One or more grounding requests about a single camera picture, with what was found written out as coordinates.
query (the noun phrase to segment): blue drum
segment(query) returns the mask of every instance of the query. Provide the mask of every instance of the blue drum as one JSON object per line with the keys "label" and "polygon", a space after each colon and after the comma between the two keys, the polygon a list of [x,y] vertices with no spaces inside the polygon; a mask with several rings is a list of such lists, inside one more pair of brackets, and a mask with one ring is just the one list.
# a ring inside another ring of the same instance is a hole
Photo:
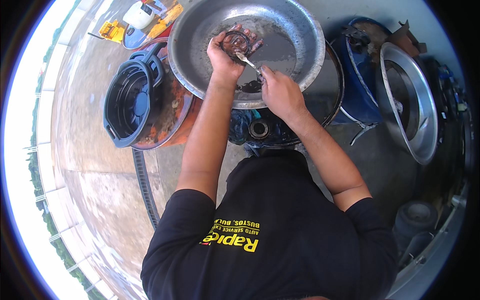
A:
{"label": "blue drum", "polygon": [[345,93],[332,124],[382,122],[375,100],[375,71],[380,48],[392,33],[377,21],[364,17],[353,19],[343,29],[332,47],[344,67]]}

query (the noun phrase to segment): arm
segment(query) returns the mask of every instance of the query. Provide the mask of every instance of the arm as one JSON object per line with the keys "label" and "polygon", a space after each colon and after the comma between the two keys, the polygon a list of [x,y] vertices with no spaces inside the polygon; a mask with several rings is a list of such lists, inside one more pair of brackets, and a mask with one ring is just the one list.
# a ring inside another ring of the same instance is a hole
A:
{"label": "arm", "polygon": [[335,205],[346,211],[355,202],[371,197],[357,167],[307,110],[299,86],[278,71],[266,66],[261,70],[264,102],[300,138]]}
{"label": "arm", "polygon": [[220,48],[225,32],[215,36],[207,53],[213,66],[202,108],[187,140],[176,191],[192,189],[216,203],[218,176],[227,147],[233,93],[244,67]]}

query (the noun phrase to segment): black t-shirt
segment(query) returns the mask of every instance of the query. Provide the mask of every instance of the black t-shirt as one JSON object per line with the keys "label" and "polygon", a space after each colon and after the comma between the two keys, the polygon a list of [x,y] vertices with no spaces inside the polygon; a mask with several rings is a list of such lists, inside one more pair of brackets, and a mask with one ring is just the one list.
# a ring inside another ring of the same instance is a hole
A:
{"label": "black t-shirt", "polygon": [[372,199],[346,212],[313,182],[303,155],[271,151],[241,161],[215,209],[175,192],[145,256],[152,299],[383,299],[396,244]]}

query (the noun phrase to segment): white plastic jug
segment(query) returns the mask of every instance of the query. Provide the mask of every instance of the white plastic jug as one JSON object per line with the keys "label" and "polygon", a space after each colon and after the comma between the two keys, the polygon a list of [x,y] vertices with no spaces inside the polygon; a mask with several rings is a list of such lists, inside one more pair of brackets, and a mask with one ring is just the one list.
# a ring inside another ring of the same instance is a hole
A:
{"label": "white plastic jug", "polygon": [[136,29],[144,29],[150,24],[154,16],[155,14],[148,5],[138,1],[128,9],[123,16],[123,20]]}

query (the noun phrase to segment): black plastic container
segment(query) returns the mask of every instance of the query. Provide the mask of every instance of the black plastic container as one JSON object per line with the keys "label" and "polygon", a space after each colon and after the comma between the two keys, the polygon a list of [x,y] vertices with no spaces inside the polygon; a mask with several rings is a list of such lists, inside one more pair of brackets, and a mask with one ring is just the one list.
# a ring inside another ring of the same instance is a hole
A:
{"label": "black plastic container", "polygon": [[117,148],[135,144],[150,130],[161,108],[158,87],[165,70],[156,54],[166,43],[151,51],[137,51],[120,65],[110,83],[103,111],[103,126]]}

